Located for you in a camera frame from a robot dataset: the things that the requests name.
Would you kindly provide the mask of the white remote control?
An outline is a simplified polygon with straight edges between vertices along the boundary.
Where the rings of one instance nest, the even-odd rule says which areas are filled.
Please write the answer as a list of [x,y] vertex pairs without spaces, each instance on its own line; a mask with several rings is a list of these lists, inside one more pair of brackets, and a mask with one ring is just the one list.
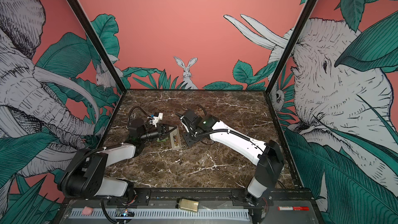
[[172,150],[179,150],[181,149],[181,139],[179,134],[179,129],[170,127],[170,141],[172,145]]

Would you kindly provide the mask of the remote battery cover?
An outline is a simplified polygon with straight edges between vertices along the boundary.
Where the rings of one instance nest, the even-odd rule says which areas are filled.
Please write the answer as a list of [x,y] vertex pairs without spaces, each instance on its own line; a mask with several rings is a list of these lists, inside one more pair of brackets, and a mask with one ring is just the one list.
[[208,156],[203,156],[203,157],[198,161],[198,164],[199,164],[199,165],[204,164],[204,163],[206,162],[207,159],[208,159]]

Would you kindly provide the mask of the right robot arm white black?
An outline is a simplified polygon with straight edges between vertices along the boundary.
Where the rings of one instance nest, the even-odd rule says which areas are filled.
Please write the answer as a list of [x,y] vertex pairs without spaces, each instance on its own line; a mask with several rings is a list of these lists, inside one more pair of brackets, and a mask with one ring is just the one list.
[[187,110],[178,116],[186,130],[184,140],[190,147],[209,138],[240,153],[256,166],[255,175],[247,187],[247,198],[260,199],[267,190],[276,186],[284,168],[284,157],[277,142],[250,138],[213,115],[201,117]]

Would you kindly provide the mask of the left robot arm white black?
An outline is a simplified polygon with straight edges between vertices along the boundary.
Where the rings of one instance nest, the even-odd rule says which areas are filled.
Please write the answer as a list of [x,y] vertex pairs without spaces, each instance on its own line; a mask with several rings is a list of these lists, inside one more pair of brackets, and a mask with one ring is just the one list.
[[141,154],[145,143],[162,140],[177,130],[176,125],[159,123],[156,116],[146,121],[141,118],[129,120],[129,135],[125,142],[97,149],[80,149],[58,183],[58,190],[67,198],[107,198],[124,205],[135,201],[134,183],[126,179],[114,179],[105,175],[106,168],[132,159]]

